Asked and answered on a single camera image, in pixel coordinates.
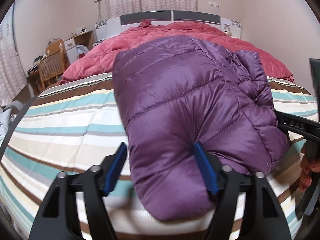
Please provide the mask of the person right hand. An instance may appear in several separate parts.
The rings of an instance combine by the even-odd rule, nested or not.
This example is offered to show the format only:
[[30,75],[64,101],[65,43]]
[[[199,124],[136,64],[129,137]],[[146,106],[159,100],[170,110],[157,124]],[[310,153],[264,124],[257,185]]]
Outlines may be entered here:
[[305,192],[308,187],[310,187],[312,183],[311,175],[314,173],[319,173],[319,159],[310,161],[306,154],[307,143],[305,143],[301,149],[301,153],[304,155],[304,157],[301,159],[300,167],[301,167],[301,173],[300,173],[300,182],[299,182],[299,188],[302,192]]

